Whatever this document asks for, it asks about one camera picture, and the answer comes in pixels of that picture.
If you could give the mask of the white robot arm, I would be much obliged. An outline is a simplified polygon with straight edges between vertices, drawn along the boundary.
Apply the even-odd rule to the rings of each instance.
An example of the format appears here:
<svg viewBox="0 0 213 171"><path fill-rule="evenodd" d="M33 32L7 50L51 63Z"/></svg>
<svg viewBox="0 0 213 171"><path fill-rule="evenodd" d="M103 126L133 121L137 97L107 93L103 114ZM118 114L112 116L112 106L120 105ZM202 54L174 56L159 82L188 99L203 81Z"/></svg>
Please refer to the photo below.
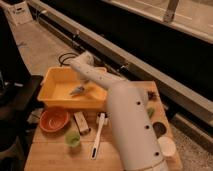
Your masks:
<svg viewBox="0 0 213 171"><path fill-rule="evenodd" d="M144 89L128 79L92 66L94 59L84 52L70 61L70 67L107 91L106 111L124 171L169 171L144 102Z"/></svg>

